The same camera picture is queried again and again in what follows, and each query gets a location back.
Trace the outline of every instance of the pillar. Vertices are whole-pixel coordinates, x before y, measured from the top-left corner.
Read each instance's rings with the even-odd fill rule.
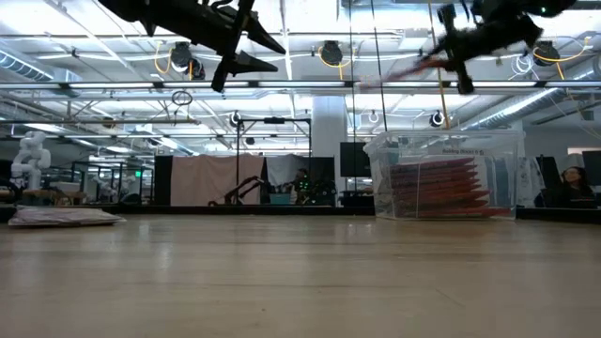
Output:
[[[345,97],[313,97],[311,118],[312,156],[334,158],[336,190],[341,192],[345,189],[345,180],[340,177],[340,143],[347,141],[348,122]]]

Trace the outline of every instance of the clear plastic bin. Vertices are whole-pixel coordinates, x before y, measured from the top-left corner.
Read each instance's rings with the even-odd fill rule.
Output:
[[[516,216],[521,131],[388,131],[368,143],[379,217]]]

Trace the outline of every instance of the curtain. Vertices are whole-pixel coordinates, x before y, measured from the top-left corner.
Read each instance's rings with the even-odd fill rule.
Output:
[[[239,156],[239,181],[261,176],[263,157]],[[205,207],[208,202],[223,203],[223,196],[236,188],[236,157],[174,157],[171,175],[171,205]],[[244,204],[259,204],[260,189],[246,194]]]

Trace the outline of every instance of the ceiling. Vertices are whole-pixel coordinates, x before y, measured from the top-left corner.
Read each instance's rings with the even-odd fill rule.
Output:
[[[188,80],[187,75],[177,72],[173,67],[165,71],[169,65],[169,49],[176,41],[185,41],[185,38],[160,28],[156,36],[150,38],[141,24],[124,22],[96,0],[63,1],[62,5],[72,19],[50,6],[49,1],[2,1],[0,3],[0,43],[2,43],[0,50],[4,47],[21,53],[23,57],[35,62],[41,68],[67,69],[84,82]],[[269,61],[279,70],[273,73],[241,74],[235,79],[230,78],[229,81],[369,81],[379,78],[380,73],[387,74],[390,71],[410,67],[415,62],[419,49],[428,50],[433,45],[432,35],[428,33],[430,19],[425,4],[377,6],[375,18],[370,8],[356,8],[351,12],[350,19],[348,12],[342,10],[335,0],[262,0],[255,3],[254,10],[259,13],[259,20],[264,28],[287,47],[288,54],[275,54],[243,36],[238,46],[239,51],[243,50]],[[601,31],[600,18],[601,16],[595,10],[572,10],[554,19],[534,18],[534,20],[545,29],[545,39],[553,41],[562,57],[580,54],[579,57],[562,62],[563,69],[571,69],[581,62],[586,62],[601,48],[601,38],[597,36],[597,32]],[[458,27],[463,27],[472,23],[468,23],[459,12],[456,24]],[[375,39],[374,25],[378,32],[378,39]],[[434,35],[440,36],[442,33],[441,25],[434,22]],[[343,61],[345,67],[328,67],[322,62],[318,51],[325,40],[339,42],[346,60]],[[112,51],[118,59],[115,55],[107,53],[107,50]],[[519,55],[523,50],[524,47],[520,45],[510,46],[507,50],[499,51],[498,56],[477,58],[469,62],[468,71],[474,80],[519,81],[559,78],[556,67],[539,67],[532,65],[531,59],[520,58]],[[350,63],[351,51],[354,51],[352,64]],[[203,46],[192,46],[191,52],[202,62],[210,79],[217,67],[219,57]],[[445,71],[442,72],[441,77],[443,80],[456,80],[454,74]],[[2,82],[28,81],[5,69],[0,69],[0,80]],[[437,81],[438,75],[435,71],[427,71],[408,80]],[[144,90],[83,90],[79,97],[64,98],[64,100],[57,97],[52,100],[36,100],[36,96],[46,99],[52,97],[53,93],[50,91],[38,93],[18,91],[11,92],[10,95],[12,98],[20,98],[25,103],[44,108],[44,114],[33,112],[35,109],[19,110],[19,113],[25,114],[23,118],[26,119],[66,118],[69,116],[69,109],[71,114],[81,110],[77,115],[77,118],[81,119],[101,119],[108,116],[117,120],[151,119],[151,132],[159,135],[161,133],[206,135],[204,138],[196,139],[174,138],[181,146],[177,151],[186,148],[192,153],[220,154],[231,154],[229,145],[235,140],[211,136],[235,134],[229,126],[229,119],[233,112],[238,112],[244,118],[311,117],[312,97],[332,95],[324,90],[269,91],[250,88],[228,89],[223,96],[211,93],[209,90],[189,92],[198,95],[201,99],[195,98],[191,105],[180,108],[177,117],[189,118],[196,123],[180,122],[175,125],[171,119],[176,112],[176,105],[164,109],[171,102],[173,91],[170,90],[165,90],[162,96],[156,91],[148,93]],[[448,90],[445,94],[445,103],[454,124],[458,125],[507,99],[508,94],[503,91],[486,91],[481,95],[459,96],[454,94],[453,90]],[[129,98],[111,99],[119,95],[129,96]],[[131,96],[135,95],[141,99],[132,99]],[[347,91],[335,95],[345,95],[347,111],[351,115],[360,116],[356,126],[361,138],[369,138],[369,135],[384,130],[381,118],[382,106],[386,112],[389,130],[430,128],[428,125],[430,114],[442,107],[439,94],[424,94],[419,90],[391,93],[385,95],[383,99],[379,93],[363,94]],[[105,99],[90,99],[95,96],[103,96]],[[567,111],[571,111],[575,106],[573,101],[561,104]],[[17,107],[14,104],[5,107],[4,113],[11,107],[15,109],[13,114],[17,114]],[[548,111],[525,117],[524,121],[527,124],[533,123],[557,112],[557,107],[551,106]],[[578,115],[572,115],[564,119],[555,119],[545,125],[553,127],[565,124],[567,121],[580,123]],[[135,126],[129,125],[126,131],[122,125],[117,125],[115,129],[110,130],[102,125],[79,125],[65,128],[61,132],[127,134],[131,128]],[[306,151],[308,143],[301,129],[302,126],[293,124],[256,124],[247,131],[247,136],[279,133],[290,137],[278,139],[256,137],[255,144],[245,146],[244,151],[264,149],[273,150],[273,153],[302,153]],[[130,147],[135,151],[155,150],[142,139],[117,141],[120,146]],[[89,147],[106,146],[110,143],[103,139],[88,139],[87,142],[93,145]]]

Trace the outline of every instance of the fluorescent light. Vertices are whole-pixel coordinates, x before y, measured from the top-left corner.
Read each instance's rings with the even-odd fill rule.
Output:
[[[164,83],[162,84],[165,88],[209,88],[210,83],[208,82],[176,82],[176,83]]]
[[[241,153],[262,152],[262,153],[308,153],[309,149],[241,149]]]
[[[168,137],[162,137],[158,141],[160,143],[162,143],[164,146],[168,146],[172,149],[177,149],[177,143],[173,140],[170,140]]]
[[[64,132],[65,131],[60,127],[53,126],[53,125],[41,124],[41,123],[27,123],[27,124],[25,124],[25,126],[29,127],[29,128],[37,129],[39,131],[47,131],[47,132]]]
[[[0,89],[60,89],[58,84],[0,84]]]
[[[111,138],[111,135],[65,135],[65,138],[75,138],[75,139]]]
[[[343,87],[344,81],[259,81],[259,87]]]
[[[88,84],[69,84],[71,88],[152,88],[153,83],[88,83]]]
[[[151,137],[155,137],[156,135],[117,135],[116,138],[151,138]]]
[[[87,142],[86,140],[78,140],[78,139],[74,139],[73,141],[77,142],[80,145],[84,145],[84,146],[96,146],[91,142]]]
[[[475,87],[532,87],[536,85],[535,81],[474,81]],[[451,86],[457,86],[457,82],[452,82]]]
[[[248,86],[248,82],[246,82],[246,81],[228,81],[223,86],[226,86],[226,87]]]
[[[165,88],[210,88],[210,82],[196,82],[196,81],[185,81],[185,82],[167,82],[162,84]],[[244,87],[248,86],[246,81],[229,81],[223,86],[225,87]]]
[[[129,150],[128,148],[125,148],[123,146],[107,146],[106,149],[114,151],[114,152],[120,152],[120,153],[131,152],[131,150]]]
[[[439,83],[436,81],[422,81],[422,82],[412,82],[412,81],[398,81],[398,82],[386,82],[383,83],[382,86],[385,87],[439,87]]]
[[[600,81],[549,81],[547,87],[599,87]]]

